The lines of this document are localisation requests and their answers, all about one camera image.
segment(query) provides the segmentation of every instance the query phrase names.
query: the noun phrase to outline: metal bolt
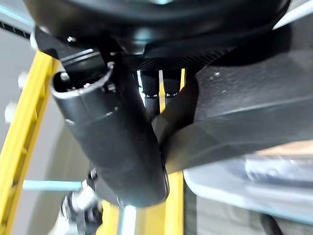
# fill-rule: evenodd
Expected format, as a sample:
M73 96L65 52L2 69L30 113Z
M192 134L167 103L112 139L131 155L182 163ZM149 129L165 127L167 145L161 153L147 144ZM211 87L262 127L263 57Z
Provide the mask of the metal bolt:
M67 72L62 72L62 73L60 74L60 79L61 79L62 81L64 81L64 82L69 82L69 81L70 81L69 75L68 75Z
M76 41L76 39L75 38L73 38L73 37L68 37L67 38L67 41L70 43L70 42L75 42Z
M112 70L114 68L114 62L108 62L108 68Z

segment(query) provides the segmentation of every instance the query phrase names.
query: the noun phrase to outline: metal rod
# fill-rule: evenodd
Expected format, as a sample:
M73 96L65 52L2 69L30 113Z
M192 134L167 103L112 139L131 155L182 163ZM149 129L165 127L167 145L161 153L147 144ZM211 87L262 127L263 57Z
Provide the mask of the metal rod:
M28 191L79 191L82 182L24 180L23 190Z

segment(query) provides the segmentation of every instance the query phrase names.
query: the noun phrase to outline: gray floor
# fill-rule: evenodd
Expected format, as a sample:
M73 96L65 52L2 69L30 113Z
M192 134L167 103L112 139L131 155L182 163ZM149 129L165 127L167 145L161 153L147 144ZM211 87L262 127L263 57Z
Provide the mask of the gray floor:
M207 200L185 186L185 235L266 235L260 213ZM312 235L313 225L275 218L284 235Z

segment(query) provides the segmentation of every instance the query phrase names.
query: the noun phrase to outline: black plastic cover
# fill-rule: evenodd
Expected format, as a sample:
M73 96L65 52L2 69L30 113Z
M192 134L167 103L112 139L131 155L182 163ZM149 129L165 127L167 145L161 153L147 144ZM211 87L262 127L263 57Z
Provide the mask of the black plastic cover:
M157 138L130 73L121 68L117 75L108 73L74 90L58 73L51 89L97 175L122 205L148 207L167 198L167 174Z

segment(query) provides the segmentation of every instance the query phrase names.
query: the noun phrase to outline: silver metal part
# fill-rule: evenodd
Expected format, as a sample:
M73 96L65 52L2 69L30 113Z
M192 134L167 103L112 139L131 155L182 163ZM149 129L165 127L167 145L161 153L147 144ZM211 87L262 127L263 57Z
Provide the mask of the silver metal part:
M83 188L79 192L72 194L72 206L76 212L84 211L101 202L95 191L88 185L87 180L82 182Z

